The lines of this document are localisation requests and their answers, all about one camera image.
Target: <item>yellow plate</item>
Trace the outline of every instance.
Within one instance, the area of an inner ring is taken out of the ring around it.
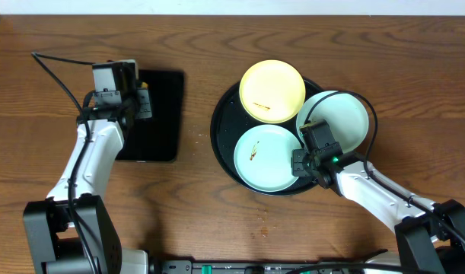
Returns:
[[[250,67],[240,80],[240,102],[255,119],[282,123],[295,116],[305,101],[305,84],[291,65],[266,60]]]

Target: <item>wood grain surface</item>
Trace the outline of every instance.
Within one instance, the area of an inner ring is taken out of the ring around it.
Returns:
[[[186,73],[176,162],[113,166],[105,203],[124,247],[196,260],[397,251],[388,228],[330,190],[263,196],[221,169],[209,139],[213,110],[264,59],[365,95],[380,120],[374,165],[415,193],[465,205],[465,18],[4,16],[0,273],[33,272],[22,212],[46,197],[75,144],[77,111],[31,58],[34,50],[95,62],[134,58],[142,68]],[[90,68],[47,64],[77,98],[92,89]]]

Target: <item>white background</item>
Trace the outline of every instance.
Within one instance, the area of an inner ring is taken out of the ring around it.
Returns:
[[[0,0],[0,14],[465,15],[465,0]]]

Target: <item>food stain on plate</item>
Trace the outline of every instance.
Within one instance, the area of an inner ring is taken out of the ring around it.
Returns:
[[[252,161],[252,160],[254,159],[254,157],[256,156],[256,153],[257,153],[257,147],[256,147],[256,146],[257,146],[257,144],[259,144],[259,143],[260,143],[260,142],[257,141],[257,143],[254,144],[253,150],[252,150],[251,153],[250,153],[250,158],[249,158],[249,160]]]
[[[265,111],[271,110],[271,107],[263,106],[263,105],[258,104],[258,103],[253,103],[253,104],[257,105],[260,109],[263,109]]]

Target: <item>round black tray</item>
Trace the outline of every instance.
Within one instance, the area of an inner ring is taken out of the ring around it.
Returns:
[[[308,100],[308,98],[323,91],[318,84],[315,84],[307,78],[303,79],[306,87],[305,100]],[[234,165],[235,145],[237,144],[237,141],[239,141],[239,138],[247,130],[252,129],[254,126],[265,124],[251,117],[244,107],[242,107],[239,98],[239,84],[240,82],[233,85],[224,94],[224,96],[222,96],[215,107],[214,114],[212,116],[210,138],[212,140],[212,148],[218,163],[235,181],[257,193],[284,196],[302,193],[314,187],[316,183],[312,182],[312,178],[300,177],[295,183],[284,190],[264,192],[254,189],[239,177]],[[286,122],[276,125],[284,127],[298,138],[295,121],[296,116]]]

